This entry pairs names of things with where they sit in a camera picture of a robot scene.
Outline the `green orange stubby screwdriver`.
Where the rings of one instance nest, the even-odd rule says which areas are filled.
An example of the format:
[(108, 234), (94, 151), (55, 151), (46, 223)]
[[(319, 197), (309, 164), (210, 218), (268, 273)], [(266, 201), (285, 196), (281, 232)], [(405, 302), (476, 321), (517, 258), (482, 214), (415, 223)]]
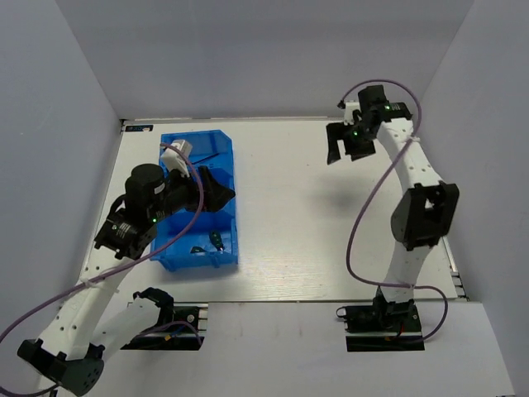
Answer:
[(206, 251), (206, 250), (205, 250), (204, 248), (200, 247), (200, 246), (193, 246), (193, 247), (191, 248), (191, 251), (190, 251), (190, 252), (191, 252), (192, 254), (194, 254), (194, 253), (203, 253), (203, 252), (205, 252), (205, 251)]

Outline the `green stubby phillips screwdriver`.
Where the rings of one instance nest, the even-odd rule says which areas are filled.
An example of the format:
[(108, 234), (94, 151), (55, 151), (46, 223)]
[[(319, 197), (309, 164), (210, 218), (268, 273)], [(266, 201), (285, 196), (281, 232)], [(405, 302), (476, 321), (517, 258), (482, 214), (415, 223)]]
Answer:
[(211, 244), (215, 247), (217, 251), (224, 251), (222, 235), (219, 231), (217, 230), (210, 231), (209, 239), (210, 239)]

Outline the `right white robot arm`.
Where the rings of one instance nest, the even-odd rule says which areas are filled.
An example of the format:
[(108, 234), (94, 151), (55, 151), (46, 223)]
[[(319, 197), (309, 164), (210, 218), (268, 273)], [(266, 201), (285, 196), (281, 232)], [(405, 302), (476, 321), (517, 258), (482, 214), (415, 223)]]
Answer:
[(379, 143), (391, 160), (382, 177), (388, 178), (390, 172), (398, 176), (403, 196), (390, 218), (395, 246), (384, 280), (376, 283), (373, 302), (374, 322), (390, 330), (410, 312), (419, 273), (432, 248), (450, 230), (460, 191), (435, 172), (422, 149), (422, 112), (411, 113), (405, 103), (389, 101), (384, 83), (364, 81), (353, 88), (357, 101), (340, 100), (342, 121), (326, 126), (326, 162), (331, 165), (342, 155), (363, 159), (373, 155)]

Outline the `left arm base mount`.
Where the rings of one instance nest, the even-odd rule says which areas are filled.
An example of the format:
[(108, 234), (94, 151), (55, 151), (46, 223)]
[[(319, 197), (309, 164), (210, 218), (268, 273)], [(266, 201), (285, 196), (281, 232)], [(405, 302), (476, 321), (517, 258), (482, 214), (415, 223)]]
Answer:
[(122, 347), (123, 351), (197, 352), (206, 337), (208, 304), (175, 304), (158, 323)]

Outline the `brown hex key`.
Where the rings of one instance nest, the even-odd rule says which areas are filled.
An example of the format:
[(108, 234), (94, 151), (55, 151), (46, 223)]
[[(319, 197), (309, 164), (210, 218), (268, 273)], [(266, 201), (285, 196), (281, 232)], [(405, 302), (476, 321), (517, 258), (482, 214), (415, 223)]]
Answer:
[(208, 162), (208, 161), (211, 161), (213, 160), (215, 157), (219, 156), (221, 153), (215, 153), (215, 154), (211, 154), (211, 155), (208, 155), (208, 156), (205, 156), (199, 160), (194, 160), (192, 161), (192, 164), (193, 165), (197, 165), (197, 164), (202, 164), (204, 162)]

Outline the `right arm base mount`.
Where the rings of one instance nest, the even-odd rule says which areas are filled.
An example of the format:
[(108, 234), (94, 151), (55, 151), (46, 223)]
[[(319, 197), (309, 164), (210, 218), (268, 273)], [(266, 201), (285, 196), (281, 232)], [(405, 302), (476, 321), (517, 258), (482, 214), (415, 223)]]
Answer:
[(383, 317), (374, 304), (341, 306), (336, 317), (345, 325), (348, 352), (420, 352), (425, 350), (417, 306), (408, 313)]

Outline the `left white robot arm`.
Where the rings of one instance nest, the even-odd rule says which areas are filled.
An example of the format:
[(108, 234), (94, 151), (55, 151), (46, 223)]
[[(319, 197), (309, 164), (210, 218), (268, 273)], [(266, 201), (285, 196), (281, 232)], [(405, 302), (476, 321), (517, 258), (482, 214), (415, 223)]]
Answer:
[(113, 262), (86, 267), (63, 298), (52, 323), (35, 339), (21, 343), (17, 355), (45, 378), (75, 396), (85, 396), (102, 374), (105, 361), (145, 330), (156, 332), (174, 322), (174, 298), (149, 287), (112, 321), (98, 322), (112, 296), (145, 249), (157, 236), (159, 223), (180, 210), (217, 213), (236, 196), (206, 166), (164, 172), (154, 164), (136, 166), (124, 194), (112, 203), (95, 239), (95, 248), (113, 251)]

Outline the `blue plastic compartment bin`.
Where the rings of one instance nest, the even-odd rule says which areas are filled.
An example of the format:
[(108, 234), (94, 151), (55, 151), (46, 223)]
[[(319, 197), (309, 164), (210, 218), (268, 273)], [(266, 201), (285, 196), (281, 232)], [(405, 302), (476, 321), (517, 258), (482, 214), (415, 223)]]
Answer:
[(203, 183), (202, 210), (191, 228), (176, 242), (152, 256), (166, 270), (238, 263), (236, 187), (231, 138), (220, 130), (165, 133), (160, 141), (186, 141), (187, 155)]

